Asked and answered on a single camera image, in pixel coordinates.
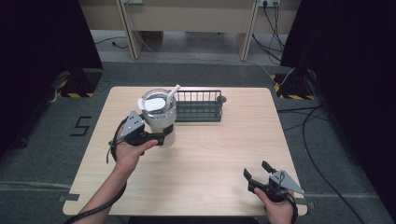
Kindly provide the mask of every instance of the table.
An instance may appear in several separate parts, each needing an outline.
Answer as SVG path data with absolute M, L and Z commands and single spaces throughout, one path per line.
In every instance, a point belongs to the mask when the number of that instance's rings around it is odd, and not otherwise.
M 123 2 L 117 0 L 133 59 L 139 58 L 143 46 L 138 31 L 236 33 L 240 60 L 248 56 L 257 0 L 144 0 L 142 5 Z
M 137 99 L 153 89 L 157 88 L 111 89 L 70 189 L 79 198 L 65 202 L 65 214 L 78 213 L 111 173 L 115 162 L 106 164 L 107 143 L 132 109 L 140 113 Z M 268 174 L 261 168 L 266 160 L 299 183 L 271 92 L 265 88 L 181 90 L 221 90 L 227 98 L 221 122 L 176 123 L 176 142 L 169 148 L 152 148 L 141 157 L 110 215 L 263 216 L 262 202 L 248 191 L 244 168 L 267 183 Z M 298 208 L 300 216 L 306 214 L 306 205 Z

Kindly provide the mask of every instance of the person's right hand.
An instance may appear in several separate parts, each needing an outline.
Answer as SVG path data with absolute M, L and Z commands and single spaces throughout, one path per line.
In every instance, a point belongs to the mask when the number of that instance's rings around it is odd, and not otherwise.
M 265 211 L 267 213 L 268 220 L 271 224 L 290 224 L 293 216 L 293 208 L 287 201 L 281 203 L 273 203 L 267 195 L 258 188 L 254 189 L 254 193 L 260 198 L 265 205 Z

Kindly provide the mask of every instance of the power outlet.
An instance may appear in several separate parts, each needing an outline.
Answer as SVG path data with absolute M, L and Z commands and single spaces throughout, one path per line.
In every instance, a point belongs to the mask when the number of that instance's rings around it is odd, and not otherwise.
M 280 0 L 260 0 L 259 2 L 259 7 L 263 7 L 264 1 L 267 2 L 267 7 L 275 7 L 276 4 L 279 6 L 280 5 Z

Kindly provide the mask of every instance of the metal rack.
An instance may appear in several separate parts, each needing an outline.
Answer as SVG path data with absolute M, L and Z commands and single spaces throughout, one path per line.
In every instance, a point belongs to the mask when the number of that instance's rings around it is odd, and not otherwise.
M 226 102 L 221 91 L 178 91 L 176 122 L 220 122 L 222 104 Z

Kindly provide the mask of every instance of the cup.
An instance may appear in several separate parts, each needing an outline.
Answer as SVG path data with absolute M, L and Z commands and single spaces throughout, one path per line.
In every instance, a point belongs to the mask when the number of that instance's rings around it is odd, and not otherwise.
M 162 98 L 166 102 L 168 94 L 169 91 L 167 90 L 155 89 L 152 91 L 148 91 L 146 94 L 144 94 L 142 96 L 142 99 L 144 101 L 148 101 L 152 99 Z M 170 147 L 176 141 L 176 130 L 174 124 L 177 118 L 177 109 L 175 95 L 173 95 L 170 99 L 171 100 L 169 104 L 165 104 L 165 106 L 161 109 L 153 111 L 142 110 L 145 122 L 150 127 L 152 133 L 163 133 L 164 130 L 172 130 L 172 132 L 165 136 L 163 146 L 160 147 Z

